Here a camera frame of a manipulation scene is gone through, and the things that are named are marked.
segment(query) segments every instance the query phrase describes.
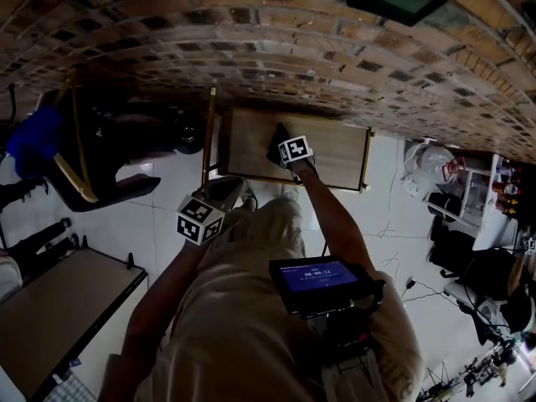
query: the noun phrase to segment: tiled floor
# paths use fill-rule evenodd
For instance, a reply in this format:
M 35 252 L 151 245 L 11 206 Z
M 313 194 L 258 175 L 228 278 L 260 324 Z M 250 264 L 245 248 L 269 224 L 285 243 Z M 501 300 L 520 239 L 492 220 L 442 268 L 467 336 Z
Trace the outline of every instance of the tiled floor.
M 335 194 L 358 222 L 373 263 L 395 278 L 400 294 L 411 276 L 440 291 L 445 281 L 440 277 L 439 269 L 426 261 L 430 248 L 427 235 L 433 216 L 399 183 L 404 172 L 403 151 L 401 141 L 373 138 L 366 175 L 366 183 L 372 189 L 363 194 L 343 191 Z M 123 168 L 118 178 L 145 172 L 162 178 L 162 181 L 146 197 L 84 214 L 73 214 L 57 194 L 52 192 L 44 196 L 38 188 L 26 203 L 10 204 L 0 215 L 8 243 L 13 245 L 48 224 L 70 216 L 75 222 L 73 230 L 80 238 L 87 235 L 90 246 L 119 259 L 126 259 L 132 252 L 135 262 L 147 270 L 152 282 L 183 245 L 183 237 L 175 230 L 175 210 L 184 195 L 200 184 L 201 157 L 201 153 L 192 156 L 177 154 L 143 169 Z M 17 179 L 13 161 L 7 157 L 0 166 L 0 183 L 12 183 Z M 280 190 L 278 185 L 269 183 L 253 182 L 252 187 L 260 205 Z M 299 188 L 298 193 L 307 255 L 320 255 L 324 239 L 316 216 L 305 189 Z M 405 294 L 405 299 L 428 293 L 428 289 L 417 285 Z M 426 364 L 432 369 L 445 360 L 449 371 L 455 372 L 462 362 L 482 350 L 471 319 L 439 296 L 408 301 L 406 308 L 415 325 Z

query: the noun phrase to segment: beige pants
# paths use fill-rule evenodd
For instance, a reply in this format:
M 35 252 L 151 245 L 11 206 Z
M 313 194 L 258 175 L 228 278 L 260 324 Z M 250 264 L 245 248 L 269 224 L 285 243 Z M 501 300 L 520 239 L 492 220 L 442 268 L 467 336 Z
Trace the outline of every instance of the beige pants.
M 225 230 L 210 247 L 246 242 L 258 245 L 286 245 L 305 256 L 300 225 L 302 217 L 296 201 L 285 197 L 272 199 L 255 212 L 240 207 L 225 216 Z

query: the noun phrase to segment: phone screen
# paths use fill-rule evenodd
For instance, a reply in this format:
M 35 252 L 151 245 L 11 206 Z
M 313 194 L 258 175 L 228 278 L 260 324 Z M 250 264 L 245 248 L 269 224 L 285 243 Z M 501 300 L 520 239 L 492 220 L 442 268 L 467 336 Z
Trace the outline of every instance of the phone screen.
M 286 266 L 281 273 L 291 291 L 310 291 L 354 283 L 357 277 L 338 260 L 323 264 Z

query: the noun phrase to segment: brick wall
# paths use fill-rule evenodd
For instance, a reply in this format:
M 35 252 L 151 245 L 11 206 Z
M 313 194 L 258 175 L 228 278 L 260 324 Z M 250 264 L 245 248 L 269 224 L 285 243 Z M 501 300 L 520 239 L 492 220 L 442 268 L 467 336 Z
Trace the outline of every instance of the brick wall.
M 451 0 L 413 28 L 327 0 L 0 0 L 0 24 L 20 116 L 75 68 L 536 162 L 536 44 L 496 0 Z

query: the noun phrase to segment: checkered cloth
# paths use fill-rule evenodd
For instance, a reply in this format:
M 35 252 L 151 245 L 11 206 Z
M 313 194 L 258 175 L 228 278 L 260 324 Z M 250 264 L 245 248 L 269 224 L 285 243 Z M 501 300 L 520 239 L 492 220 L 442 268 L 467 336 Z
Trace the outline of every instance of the checkered cloth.
M 96 397 L 74 374 L 58 384 L 44 399 L 44 402 L 96 402 Z

